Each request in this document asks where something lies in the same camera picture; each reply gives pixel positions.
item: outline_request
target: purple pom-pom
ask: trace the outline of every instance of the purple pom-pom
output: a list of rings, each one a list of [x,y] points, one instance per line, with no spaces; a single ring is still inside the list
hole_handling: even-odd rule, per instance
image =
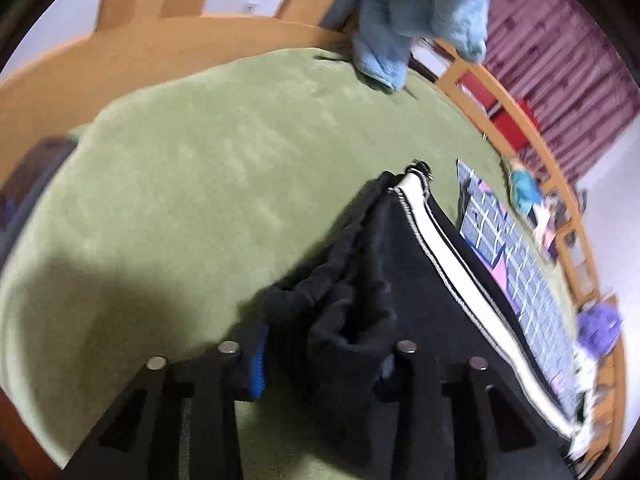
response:
[[[593,358],[607,355],[620,337],[622,318],[615,307],[597,303],[578,314],[578,343]]]

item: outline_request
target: pink cloth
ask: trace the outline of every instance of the pink cloth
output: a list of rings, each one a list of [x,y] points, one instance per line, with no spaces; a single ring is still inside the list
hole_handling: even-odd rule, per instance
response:
[[[571,182],[640,111],[632,75],[576,0],[492,0],[484,65],[514,98],[529,102]],[[542,169],[531,148],[520,155]]]

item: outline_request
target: wooden headboard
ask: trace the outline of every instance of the wooden headboard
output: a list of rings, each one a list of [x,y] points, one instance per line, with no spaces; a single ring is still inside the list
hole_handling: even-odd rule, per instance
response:
[[[203,16],[205,0],[102,0],[95,32],[50,52],[0,86],[0,182],[39,140],[64,135],[90,122],[115,98],[145,86],[187,76],[235,59],[280,48],[332,47],[348,35],[319,27],[334,0],[284,0],[273,18]],[[491,92],[538,152],[550,175],[543,191],[556,190],[570,213],[556,238],[578,307],[600,298],[598,273],[576,197],[540,133],[513,98],[480,65],[471,65],[446,47],[453,63],[436,85],[504,155],[515,155],[500,131],[460,91],[458,81],[471,71]],[[580,240],[584,262],[574,264],[564,238]],[[622,342],[600,369],[600,380],[615,386],[599,417],[609,428],[601,441],[617,450],[625,407]],[[23,447],[25,441],[11,442]]]

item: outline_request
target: teal cloth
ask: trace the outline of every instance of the teal cloth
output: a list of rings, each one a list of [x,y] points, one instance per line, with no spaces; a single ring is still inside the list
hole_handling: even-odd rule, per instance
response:
[[[0,383],[64,465],[147,358],[250,315],[367,180],[414,158],[458,218],[456,159],[507,200],[500,159],[421,76],[389,95],[316,49],[143,89],[82,131],[0,276]],[[285,381],[238,403],[245,478],[351,478]]]

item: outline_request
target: maroon striped curtain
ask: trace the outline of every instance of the maroon striped curtain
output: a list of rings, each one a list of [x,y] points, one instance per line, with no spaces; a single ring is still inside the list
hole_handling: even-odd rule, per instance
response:
[[[576,0],[492,0],[485,66],[525,98],[569,181],[583,175],[640,111],[640,93]],[[533,150],[523,160],[542,167]]]

